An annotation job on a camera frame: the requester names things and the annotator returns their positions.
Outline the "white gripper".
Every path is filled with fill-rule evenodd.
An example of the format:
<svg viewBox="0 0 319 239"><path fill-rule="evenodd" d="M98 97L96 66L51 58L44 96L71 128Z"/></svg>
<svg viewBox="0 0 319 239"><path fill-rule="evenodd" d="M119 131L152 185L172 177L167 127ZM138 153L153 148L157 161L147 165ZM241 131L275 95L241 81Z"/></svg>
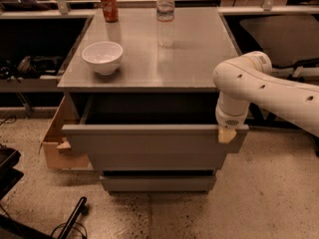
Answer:
<svg viewBox="0 0 319 239"><path fill-rule="evenodd" d="M218 122L218 142L230 143L236 137L236 129L240 128L247 117L247 111L240 115L229 115L220 108L215 109Z"/></svg>

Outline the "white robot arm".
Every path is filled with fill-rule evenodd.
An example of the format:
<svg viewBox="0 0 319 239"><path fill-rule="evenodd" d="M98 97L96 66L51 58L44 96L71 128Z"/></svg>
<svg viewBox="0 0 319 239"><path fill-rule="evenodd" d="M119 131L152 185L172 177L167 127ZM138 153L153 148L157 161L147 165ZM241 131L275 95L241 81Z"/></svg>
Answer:
<svg viewBox="0 0 319 239"><path fill-rule="evenodd" d="M229 143L244 124L250 104L319 136L319 87L275 78L263 52L250 52L219 63L212 79L219 89L215 109L218 141Z"/></svg>

